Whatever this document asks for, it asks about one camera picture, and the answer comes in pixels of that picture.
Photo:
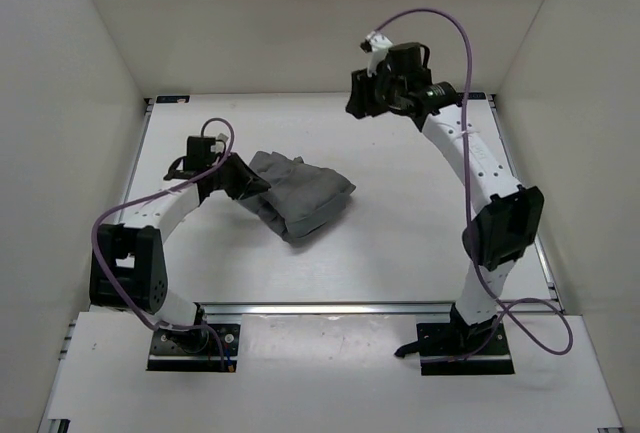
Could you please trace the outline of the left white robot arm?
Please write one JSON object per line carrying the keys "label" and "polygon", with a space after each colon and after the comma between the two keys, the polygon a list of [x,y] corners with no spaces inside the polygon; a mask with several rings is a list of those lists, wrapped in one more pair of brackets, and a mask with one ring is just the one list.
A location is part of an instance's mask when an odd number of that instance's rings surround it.
{"label": "left white robot arm", "polygon": [[223,191],[233,200],[244,200],[269,189],[235,153],[176,159],[163,177],[163,188],[127,203],[134,211],[122,222],[98,222],[92,234],[91,302],[129,309],[150,329],[174,330],[185,350],[203,348],[209,326],[199,304],[170,289],[164,242],[212,193]]}

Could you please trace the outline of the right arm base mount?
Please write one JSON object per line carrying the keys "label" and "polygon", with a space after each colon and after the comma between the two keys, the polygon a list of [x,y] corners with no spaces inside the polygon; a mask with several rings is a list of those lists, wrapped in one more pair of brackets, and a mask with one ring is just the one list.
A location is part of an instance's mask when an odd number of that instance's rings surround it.
{"label": "right arm base mount", "polygon": [[513,375],[513,364],[505,328],[500,324],[464,342],[449,323],[418,323],[417,339],[400,346],[394,355],[418,355],[422,376]]}

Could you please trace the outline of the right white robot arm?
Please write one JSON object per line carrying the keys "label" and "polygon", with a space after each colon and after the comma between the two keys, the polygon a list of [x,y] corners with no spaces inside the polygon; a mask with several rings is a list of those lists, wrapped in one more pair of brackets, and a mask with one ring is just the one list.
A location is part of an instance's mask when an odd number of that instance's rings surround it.
{"label": "right white robot arm", "polygon": [[483,326],[495,317],[506,278],[534,243],[544,196],[506,171],[462,111],[452,85],[431,81],[418,66],[395,72],[378,66],[351,74],[347,113],[357,119],[393,113],[411,119],[442,154],[465,188],[469,221],[462,233],[470,258],[461,296],[448,329],[449,344],[471,353],[484,341]]}

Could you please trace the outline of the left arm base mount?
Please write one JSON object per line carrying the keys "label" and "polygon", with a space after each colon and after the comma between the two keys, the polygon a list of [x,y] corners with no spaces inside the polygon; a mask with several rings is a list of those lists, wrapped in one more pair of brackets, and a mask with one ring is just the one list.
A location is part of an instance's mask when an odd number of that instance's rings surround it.
{"label": "left arm base mount", "polygon": [[208,315],[209,331],[159,329],[150,341],[147,370],[152,372],[235,373],[241,340],[239,315]]}

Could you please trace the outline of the grey pleated skirt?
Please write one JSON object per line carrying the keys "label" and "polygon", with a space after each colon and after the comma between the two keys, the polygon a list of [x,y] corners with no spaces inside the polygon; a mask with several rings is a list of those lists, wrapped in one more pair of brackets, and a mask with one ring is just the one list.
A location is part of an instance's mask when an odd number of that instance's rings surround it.
{"label": "grey pleated skirt", "polygon": [[257,152],[249,167],[270,184],[268,191],[239,202],[287,243],[301,243],[339,217],[356,186],[331,168],[300,157]]}

